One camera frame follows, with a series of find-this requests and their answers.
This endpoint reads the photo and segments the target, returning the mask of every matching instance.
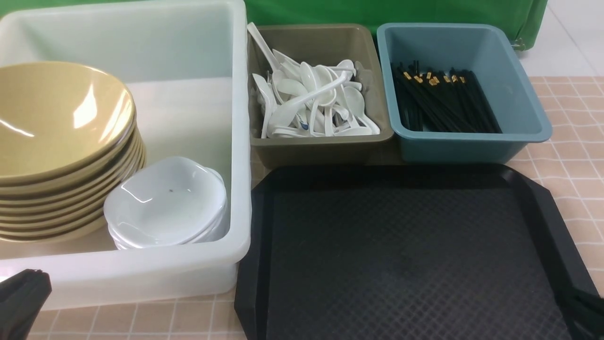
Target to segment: textured tray surface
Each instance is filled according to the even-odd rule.
[[[267,338],[570,339],[495,182],[275,193]]]

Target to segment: chopsticks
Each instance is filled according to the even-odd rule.
[[[501,133],[472,71],[420,72],[419,61],[407,69],[391,65],[400,121],[412,131]]]

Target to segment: white plastic bin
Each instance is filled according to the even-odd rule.
[[[69,243],[0,243],[0,280],[50,274],[45,309],[226,292],[251,221],[243,0],[151,0],[19,11],[0,21],[0,66],[79,62],[132,90],[149,163],[170,155],[220,172],[231,226],[205,244],[114,249],[107,232]]]

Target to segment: brown plastic tray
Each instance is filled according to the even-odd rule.
[[[355,62],[356,81],[363,84],[365,113],[381,129],[379,135],[261,139],[262,112],[252,73],[265,76],[268,61],[248,35],[249,120],[251,146],[265,167],[364,163],[383,142],[392,138],[382,70],[369,30],[356,24],[263,26],[258,30],[270,48],[311,65],[336,65],[343,59]]]

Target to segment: plastic bin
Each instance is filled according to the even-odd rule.
[[[249,247],[251,175],[246,16],[242,0],[137,1],[19,11],[0,21],[0,66],[80,62],[133,93],[153,163],[181,155],[216,169],[229,195],[220,240],[115,250],[106,229],[72,242],[0,242],[0,280],[50,274],[45,309],[226,292]]]
[[[476,24],[385,24],[377,30],[390,124],[410,163],[505,163],[527,143],[551,137],[551,123],[504,33]],[[391,63],[474,71],[502,134],[410,131],[403,127]]]
[[[365,113],[380,127],[372,136],[261,139],[263,115],[254,79],[248,79],[251,145],[265,167],[328,163],[364,163],[393,136],[388,121],[384,83],[371,33],[355,24],[265,26],[258,30],[269,47],[298,62],[337,65],[343,59],[360,63],[356,81],[363,84]],[[248,36],[248,72],[266,76],[270,66]]]

